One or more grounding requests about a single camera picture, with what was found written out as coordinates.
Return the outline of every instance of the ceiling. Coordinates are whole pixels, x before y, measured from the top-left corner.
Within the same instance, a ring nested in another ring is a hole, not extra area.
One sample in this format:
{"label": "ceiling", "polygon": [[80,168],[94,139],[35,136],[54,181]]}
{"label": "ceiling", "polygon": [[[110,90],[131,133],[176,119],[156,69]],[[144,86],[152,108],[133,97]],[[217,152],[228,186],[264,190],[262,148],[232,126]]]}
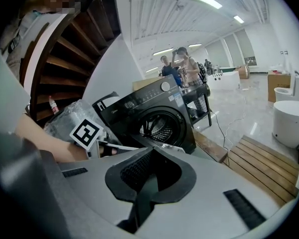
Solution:
{"label": "ceiling", "polygon": [[[161,56],[153,56],[155,52],[195,43],[205,45],[244,25],[267,20],[265,0],[216,0],[223,5],[220,9],[198,0],[131,1],[133,52],[144,71],[161,65]],[[236,15],[245,23],[237,22],[233,18]],[[171,57],[171,52],[164,55]]]}

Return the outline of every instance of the white bathtub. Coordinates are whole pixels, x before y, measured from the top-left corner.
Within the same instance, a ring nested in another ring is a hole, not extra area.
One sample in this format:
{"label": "white bathtub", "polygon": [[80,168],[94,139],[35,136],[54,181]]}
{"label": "white bathtub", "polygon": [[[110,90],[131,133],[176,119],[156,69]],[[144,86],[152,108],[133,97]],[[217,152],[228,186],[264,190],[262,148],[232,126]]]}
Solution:
{"label": "white bathtub", "polygon": [[240,88],[238,71],[208,76],[210,90],[235,90]]}

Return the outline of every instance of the bottle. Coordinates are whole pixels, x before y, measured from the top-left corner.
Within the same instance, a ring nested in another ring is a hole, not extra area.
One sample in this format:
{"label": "bottle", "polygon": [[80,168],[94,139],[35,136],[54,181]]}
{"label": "bottle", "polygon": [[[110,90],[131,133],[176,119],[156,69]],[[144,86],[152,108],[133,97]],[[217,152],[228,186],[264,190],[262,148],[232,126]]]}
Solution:
{"label": "bottle", "polygon": [[56,105],[55,101],[52,99],[51,96],[49,96],[49,103],[50,103],[50,106],[51,106],[51,109],[52,109],[53,113],[56,114],[59,111],[59,108],[58,108],[58,106]]}

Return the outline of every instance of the white toilet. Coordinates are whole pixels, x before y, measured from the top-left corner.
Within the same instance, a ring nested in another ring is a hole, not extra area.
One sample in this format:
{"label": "white toilet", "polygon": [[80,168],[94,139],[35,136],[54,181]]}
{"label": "white toilet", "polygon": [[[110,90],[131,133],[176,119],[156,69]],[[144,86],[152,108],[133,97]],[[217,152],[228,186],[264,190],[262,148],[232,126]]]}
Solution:
{"label": "white toilet", "polygon": [[275,88],[276,102],[278,101],[299,101],[299,75],[291,74],[290,89]]}
{"label": "white toilet", "polygon": [[273,136],[287,147],[299,145],[299,101],[274,103]]}

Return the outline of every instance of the electrical wire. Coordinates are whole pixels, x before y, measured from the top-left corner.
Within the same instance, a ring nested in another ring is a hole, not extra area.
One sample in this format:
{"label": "electrical wire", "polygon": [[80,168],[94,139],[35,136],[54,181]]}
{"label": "electrical wire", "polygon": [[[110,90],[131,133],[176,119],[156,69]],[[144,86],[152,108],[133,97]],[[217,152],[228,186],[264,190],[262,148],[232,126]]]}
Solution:
{"label": "electrical wire", "polygon": [[220,131],[221,131],[221,133],[223,134],[223,137],[224,137],[223,148],[227,150],[227,153],[226,153],[226,154],[227,154],[228,166],[229,166],[229,156],[228,156],[228,152],[229,152],[229,150],[225,147],[225,140],[227,139],[227,140],[234,146],[234,144],[231,142],[231,140],[227,138],[227,131],[228,131],[228,129],[229,129],[229,127],[230,127],[230,125],[231,125],[232,123],[234,123],[235,121],[238,121],[238,120],[243,120],[243,119],[245,118],[245,116],[246,116],[246,99],[245,99],[244,96],[243,96],[243,98],[244,98],[244,102],[245,102],[243,117],[240,118],[240,119],[235,119],[235,120],[233,120],[232,122],[230,122],[230,123],[228,124],[228,127],[227,127],[226,131],[225,131],[225,134],[224,134],[223,130],[221,129],[220,125],[219,125],[217,114],[214,113],[213,111],[211,111],[212,113],[215,114],[215,116],[216,116],[216,121],[217,121],[217,124],[218,124],[218,127],[219,127],[219,129],[220,129]]}

